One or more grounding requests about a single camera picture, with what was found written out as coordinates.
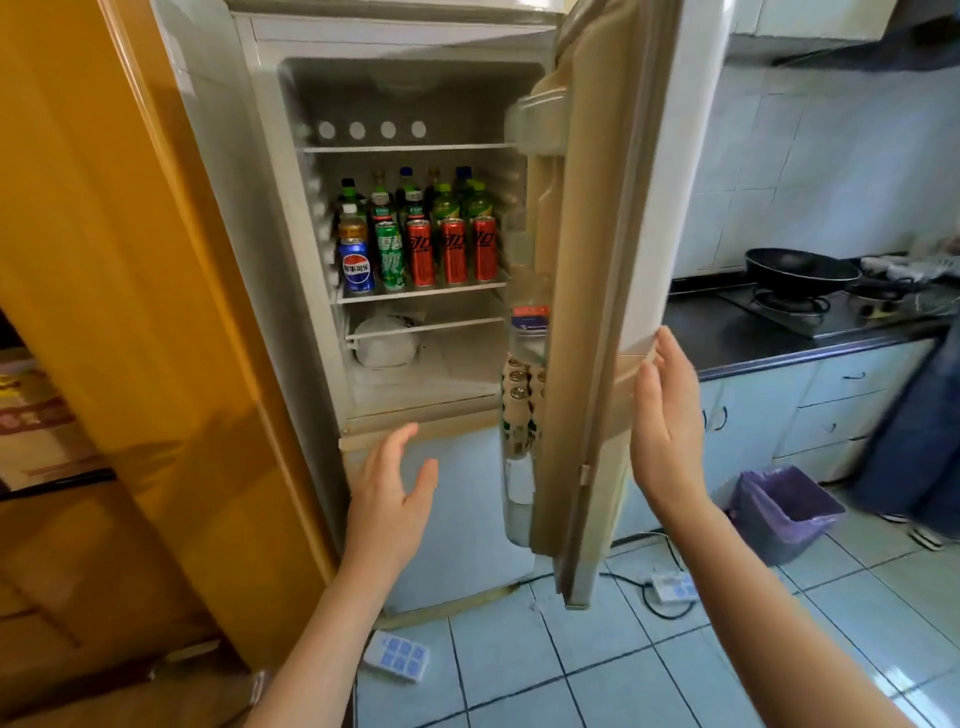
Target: cabinet drawer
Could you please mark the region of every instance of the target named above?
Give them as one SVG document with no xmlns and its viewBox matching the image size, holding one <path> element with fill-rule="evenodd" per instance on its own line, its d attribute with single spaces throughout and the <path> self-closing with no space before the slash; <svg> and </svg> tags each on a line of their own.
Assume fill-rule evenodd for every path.
<svg viewBox="0 0 960 728">
<path fill-rule="evenodd" d="M 869 435 L 889 405 L 888 392 L 801 407 L 787 428 L 776 457 Z"/>
<path fill-rule="evenodd" d="M 847 440 L 822 448 L 795 452 L 792 455 L 774 458 L 773 466 L 783 468 L 795 465 L 818 483 L 831 483 L 847 477 L 856 468 L 867 445 L 867 438 Z"/>
<path fill-rule="evenodd" d="M 817 365 L 801 406 L 842 400 L 884 389 L 899 390 L 934 344 L 932 339 L 927 339 L 825 359 Z"/>
</svg>

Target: coca-cola can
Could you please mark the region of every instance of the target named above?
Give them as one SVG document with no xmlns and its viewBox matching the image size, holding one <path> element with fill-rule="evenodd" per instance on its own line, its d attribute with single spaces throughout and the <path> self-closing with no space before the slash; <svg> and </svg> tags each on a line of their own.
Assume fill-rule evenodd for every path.
<svg viewBox="0 0 960 728">
<path fill-rule="evenodd" d="M 474 277 L 477 280 L 496 278 L 496 220 L 489 215 L 473 218 L 473 240 L 476 245 Z"/>
<path fill-rule="evenodd" d="M 467 226 L 459 217 L 445 217 L 440 221 L 444 241 L 444 274 L 447 283 L 467 282 Z"/>
<path fill-rule="evenodd" d="M 423 287 L 437 282 L 433 267 L 433 243 L 430 242 L 429 220 L 408 220 L 407 240 L 410 241 L 410 277 L 414 285 Z"/>
</svg>

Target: purple trash bag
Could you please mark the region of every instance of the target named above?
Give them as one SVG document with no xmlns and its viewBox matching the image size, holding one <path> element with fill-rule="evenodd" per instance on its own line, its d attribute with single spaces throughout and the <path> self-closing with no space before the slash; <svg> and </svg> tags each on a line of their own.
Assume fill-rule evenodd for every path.
<svg viewBox="0 0 960 728">
<path fill-rule="evenodd" d="M 787 564 L 834 525 L 847 509 L 790 465 L 740 476 L 731 521 L 768 567 Z"/>
</svg>

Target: beverage can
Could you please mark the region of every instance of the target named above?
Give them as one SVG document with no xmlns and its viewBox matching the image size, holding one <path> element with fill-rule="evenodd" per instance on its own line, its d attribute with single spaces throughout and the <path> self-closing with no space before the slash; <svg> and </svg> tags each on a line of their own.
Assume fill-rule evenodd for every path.
<svg viewBox="0 0 960 728">
<path fill-rule="evenodd" d="M 403 240 L 400 228 L 393 220 L 376 224 L 376 247 L 380 252 L 380 279 L 388 291 L 402 290 L 407 282 L 406 267 L 403 264 Z"/>
<path fill-rule="evenodd" d="M 370 263 L 370 254 L 367 251 L 366 238 L 341 239 L 340 259 L 348 291 L 353 293 L 370 293 L 373 291 L 373 267 Z"/>
<path fill-rule="evenodd" d="M 473 275 L 477 280 L 496 278 L 496 220 L 489 215 L 473 218 L 473 240 L 476 246 Z"/>
<path fill-rule="evenodd" d="M 459 217 L 445 217 L 440 221 L 444 244 L 444 274 L 447 283 L 467 282 L 467 245 L 464 232 L 467 226 Z"/>
<path fill-rule="evenodd" d="M 434 285 L 437 282 L 430 233 L 429 220 L 407 222 L 407 239 L 410 240 L 410 276 L 417 287 Z"/>
</svg>

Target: right hand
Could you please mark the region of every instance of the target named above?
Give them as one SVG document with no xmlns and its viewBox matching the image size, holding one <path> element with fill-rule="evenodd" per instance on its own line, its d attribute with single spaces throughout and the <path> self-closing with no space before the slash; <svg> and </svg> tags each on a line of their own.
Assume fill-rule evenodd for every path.
<svg viewBox="0 0 960 728">
<path fill-rule="evenodd" d="M 634 480 L 663 522 L 707 500 L 704 421 L 697 373 L 667 327 L 657 331 L 655 362 L 636 374 L 630 460 Z"/>
</svg>

